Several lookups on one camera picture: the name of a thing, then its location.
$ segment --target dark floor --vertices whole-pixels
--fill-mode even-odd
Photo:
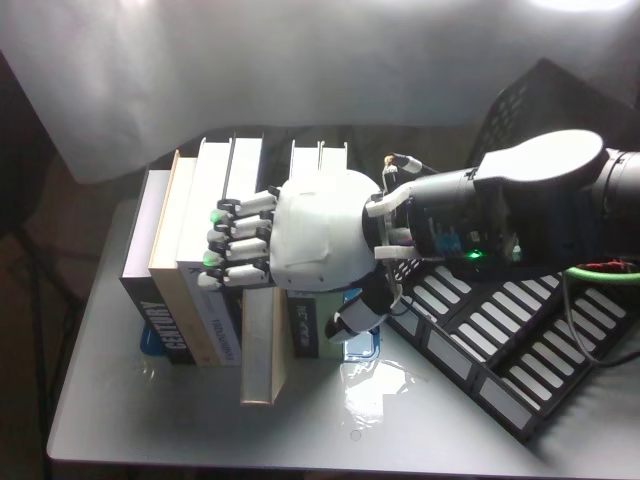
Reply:
[[[460,166],[470,148],[474,128],[352,130],[350,165],[379,176],[384,155],[403,151],[422,156],[436,168]],[[331,137],[330,129],[306,130],[313,141]],[[55,157],[48,169],[44,194],[27,222],[31,237],[53,261],[71,289],[86,298],[115,206],[136,197],[141,173],[98,185],[77,184],[64,162]],[[0,305],[3,335],[0,335],[0,479],[41,478],[37,403],[34,379],[32,330],[29,315],[28,277],[25,252],[11,236],[0,238]],[[46,354],[55,356],[65,305],[51,286],[43,286]],[[208,479],[256,478],[256,472],[197,472],[195,470],[144,468],[127,469],[102,465],[55,465],[60,479]],[[336,478],[334,474],[307,474],[306,478]],[[278,478],[302,478],[301,473],[280,472]]]

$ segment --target beige book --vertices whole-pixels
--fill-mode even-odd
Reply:
[[[218,358],[176,263],[195,166],[195,158],[180,157],[176,151],[151,251],[149,272],[191,350],[196,365],[204,367],[217,365]]]
[[[293,357],[286,295],[280,288],[245,290],[242,303],[240,402],[273,405]]]

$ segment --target white robotic hand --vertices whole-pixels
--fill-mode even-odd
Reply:
[[[374,328],[393,303],[363,229],[365,204],[379,191],[367,176],[346,170],[289,180],[246,200],[221,200],[198,284],[304,292],[361,287],[363,294],[328,319],[325,331],[342,342]]]

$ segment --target black basket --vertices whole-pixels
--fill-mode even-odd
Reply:
[[[607,147],[640,149],[640,115],[557,65],[541,60],[500,93],[469,157],[550,131],[580,128]],[[525,442],[593,368],[563,319],[560,276],[466,284],[443,266],[411,260],[394,269],[404,283],[400,316],[389,324],[512,435]],[[632,325],[624,289],[581,285],[573,292],[577,327],[598,358]]]

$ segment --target white backdrop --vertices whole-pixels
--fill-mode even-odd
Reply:
[[[478,122],[541,56],[630,101],[639,3],[1,0],[0,48],[92,182],[221,126]]]

